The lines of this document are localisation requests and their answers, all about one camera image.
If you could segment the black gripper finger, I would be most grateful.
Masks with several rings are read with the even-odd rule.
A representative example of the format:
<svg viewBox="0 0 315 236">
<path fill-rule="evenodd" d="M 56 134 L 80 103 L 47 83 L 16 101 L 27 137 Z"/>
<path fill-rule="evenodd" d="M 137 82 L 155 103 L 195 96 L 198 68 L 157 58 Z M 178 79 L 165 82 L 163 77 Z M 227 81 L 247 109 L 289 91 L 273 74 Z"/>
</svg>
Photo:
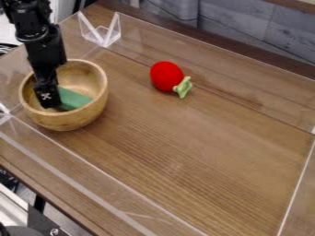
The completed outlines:
<svg viewBox="0 0 315 236">
<path fill-rule="evenodd" d="M 56 83 L 36 83 L 34 87 L 40 106 L 44 109 L 55 108 L 62 104 L 59 89 Z"/>
</svg>

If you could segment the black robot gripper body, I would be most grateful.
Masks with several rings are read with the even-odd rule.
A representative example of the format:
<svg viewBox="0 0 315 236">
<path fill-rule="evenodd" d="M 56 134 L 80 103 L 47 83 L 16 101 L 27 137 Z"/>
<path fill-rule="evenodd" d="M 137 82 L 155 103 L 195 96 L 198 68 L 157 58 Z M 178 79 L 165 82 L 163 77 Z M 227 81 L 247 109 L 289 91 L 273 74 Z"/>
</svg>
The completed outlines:
<svg viewBox="0 0 315 236">
<path fill-rule="evenodd" d="M 56 69 L 67 63 L 62 31 L 51 21 L 50 0 L 0 0 L 0 6 L 15 26 L 15 37 L 24 44 L 28 62 L 38 81 L 56 83 Z"/>
</svg>

